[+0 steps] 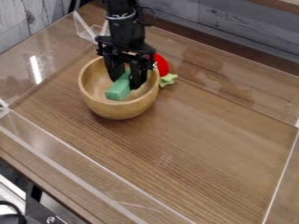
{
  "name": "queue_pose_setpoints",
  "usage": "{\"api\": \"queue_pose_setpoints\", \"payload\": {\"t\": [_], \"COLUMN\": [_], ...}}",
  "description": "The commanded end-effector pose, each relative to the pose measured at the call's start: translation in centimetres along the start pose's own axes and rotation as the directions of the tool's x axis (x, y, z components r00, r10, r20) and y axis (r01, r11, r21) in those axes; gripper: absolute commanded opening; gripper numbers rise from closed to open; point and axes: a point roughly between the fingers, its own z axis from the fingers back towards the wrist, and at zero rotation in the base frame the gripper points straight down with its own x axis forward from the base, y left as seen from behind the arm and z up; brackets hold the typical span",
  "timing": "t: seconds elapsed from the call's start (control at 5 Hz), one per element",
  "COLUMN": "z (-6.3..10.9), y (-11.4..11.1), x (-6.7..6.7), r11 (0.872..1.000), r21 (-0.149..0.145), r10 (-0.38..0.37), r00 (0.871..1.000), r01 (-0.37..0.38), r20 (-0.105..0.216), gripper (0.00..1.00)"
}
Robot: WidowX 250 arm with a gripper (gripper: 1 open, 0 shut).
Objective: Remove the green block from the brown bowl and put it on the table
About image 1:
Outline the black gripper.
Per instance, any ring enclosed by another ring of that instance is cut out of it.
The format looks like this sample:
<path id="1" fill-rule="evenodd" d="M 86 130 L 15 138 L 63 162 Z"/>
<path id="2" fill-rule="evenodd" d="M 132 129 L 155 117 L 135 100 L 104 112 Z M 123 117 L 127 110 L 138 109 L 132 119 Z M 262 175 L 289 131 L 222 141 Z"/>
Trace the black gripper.
<path id="1" fill-rule="evenodd" d="M 130 88 L 136 90 L 147 81 L 152 70 L 155 49 L 146 43 L 146 27 L 140 11 L 107 12 L 108 35 L 98 35 L 98 55 L 104 58 L 110 79 L 116 81 L 126 72 L 130 62 Z"/>

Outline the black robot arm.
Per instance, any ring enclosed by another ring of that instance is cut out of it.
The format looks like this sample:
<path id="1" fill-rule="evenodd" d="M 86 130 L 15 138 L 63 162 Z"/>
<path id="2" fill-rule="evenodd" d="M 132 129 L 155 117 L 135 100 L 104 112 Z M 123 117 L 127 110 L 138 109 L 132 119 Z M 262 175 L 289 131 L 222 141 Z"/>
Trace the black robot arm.
<path id="1" fill-rule="evenodd" d="M 106 19 L 110 34 L 95 37 L 98 55 L 104 58 L 108 76 L 116 81 L 130 65 L 130 88 L 136 90 L 147 81 L 147 72 L 155 69 L 156 50 L 146 43 L 146 27 L 136 0 L 106 0 Z"/>

